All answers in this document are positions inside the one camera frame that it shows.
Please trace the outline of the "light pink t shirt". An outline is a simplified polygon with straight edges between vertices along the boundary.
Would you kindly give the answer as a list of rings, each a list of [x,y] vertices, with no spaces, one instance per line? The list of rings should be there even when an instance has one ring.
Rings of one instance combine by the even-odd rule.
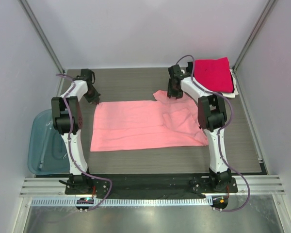
[[[206,146],[197,122],[197,105],[184,94],[170,99],[165,91],[154,100],[100,103],[94,113],[91,152]]]

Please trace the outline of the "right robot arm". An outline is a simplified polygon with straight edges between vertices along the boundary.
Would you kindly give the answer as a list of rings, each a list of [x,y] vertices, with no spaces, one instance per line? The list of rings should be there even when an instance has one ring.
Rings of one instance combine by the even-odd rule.
[[[221,94],[206,89],[178,64],[168,68],[167,96],[180,99],[186,93],[197,101],[197,120],[207,136],[210,151],[209,183],[214,191],[222,192],[231,182],[224,144],[227,121],[225,100]]]

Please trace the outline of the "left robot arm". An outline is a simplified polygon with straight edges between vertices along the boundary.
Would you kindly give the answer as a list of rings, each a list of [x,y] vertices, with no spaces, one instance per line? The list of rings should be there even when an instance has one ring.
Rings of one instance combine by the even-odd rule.
[[[66,74],[57,76],[71,81],[63,94],[51,99],[53,127],[64,141],[69,160],[68,180],[60,180],[60,183],[66,186],[66,194],[89,194],[94,190],[94,183],[81,144],[83,117],[80,100],[85,98],[90,104],[99,104],[100,94],[94,88],[95,73],[82,69],[75,78]]]

